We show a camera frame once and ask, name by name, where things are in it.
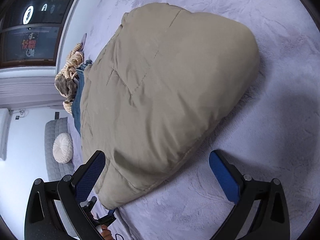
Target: blue denim jeans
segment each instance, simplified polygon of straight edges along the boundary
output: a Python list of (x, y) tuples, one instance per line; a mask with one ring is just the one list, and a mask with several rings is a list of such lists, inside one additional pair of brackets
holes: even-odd
[(72, 103), (71, 106), (71, 111), (72, 111), (72, 115), (73, 118), (75, 119), (75, 127), (78, 131), (78, 133), (80, 134), (80, 127), (81, 127), (81, 123), (80, 123), (80, 100), (81, 100), (81, 94), (82, 94), (82, 90), (84, 87), (84, 74), (83, 71), (84, 69), (89, 65), (92, 64), (91, 60), (86, 60), (85, 63), (80, 64), (80, 66), (78, 68), (76, 68), (76, 71), (78, 73), (78, 88), (77, 88), (77, 94), (76, 94), (76, 98)]

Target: white appliance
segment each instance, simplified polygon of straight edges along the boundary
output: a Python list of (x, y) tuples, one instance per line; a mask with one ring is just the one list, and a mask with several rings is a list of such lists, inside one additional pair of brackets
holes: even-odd
[(0, 161), (4, 161), (6, 157), (9, 120), (9, 110), (0, 108)]

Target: white wall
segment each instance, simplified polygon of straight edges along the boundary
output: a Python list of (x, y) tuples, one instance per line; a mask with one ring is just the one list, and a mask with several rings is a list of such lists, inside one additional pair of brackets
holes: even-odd
[(0, 162), (0, 214), (18, 240), (24, 239), (24, 220), (32, 183), (37, 178), (48, 181), (44, 156), (44, 127), (69, 114), (49, 107), (30, 108), (26, 116), (11, 117), (7, 159)]
[(88, 31), (87, 27), (91, 22), (92, 14), (95, 11), (94, 9), (97, 7), (99, 2), (100, 0), (75, 0), (73, 7), (69, 12), (69, 18), (64, 26), (57, 65), (55, 67), (19, 67), (0, 69), (0, 78), (55, 76), (58, 70), (62, 69), (66, 63), (68, 53), (78, 42), (81, 41), (83, 35)]

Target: brown window frame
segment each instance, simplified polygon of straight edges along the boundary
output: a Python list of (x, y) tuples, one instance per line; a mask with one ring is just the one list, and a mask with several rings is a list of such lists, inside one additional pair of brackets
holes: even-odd
[(70, 9), (73, 5), (75, 0), (70, 0), (70, 3), (66, 9), (65, 15), (63, 17), (61, 24), (51, 24), (51, 23), (39, 23), (39, 24), (24, 24), (24, 25), (17, 25), (13, 27), (9, 27), (6, 29), (2, 29), (3, 21), (2, 19), (1, 26), (0, 26), (0, 48), (4, 48), (4, 33), (14, 29), (21, 29), (21, 28), (28, 28), (28, 27), (59, 27), (58, 36), (56, 40), (56, 44), (54, 47), (53, 59), (23, 59), (23, 60), (12, 60), (12, 61), (4, 61), (4, 49), (0, 50), (0, 69), (3, 68), (11, 68), (11, 67), (22, 67), (22, 66), (56, 66), (57, 58), (58, 58), (58, 50), (61, 41), (62, 31), (65, 26), (66, 20), (70, 13)]

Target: white pleated cushion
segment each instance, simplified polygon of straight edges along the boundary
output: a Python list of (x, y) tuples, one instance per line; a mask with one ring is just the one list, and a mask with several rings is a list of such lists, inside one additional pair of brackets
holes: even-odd
[(68, 133), (61, 133), (53, 143), (53, 157), (58, 163), (68, 163), (73, 156), (72, 138)]

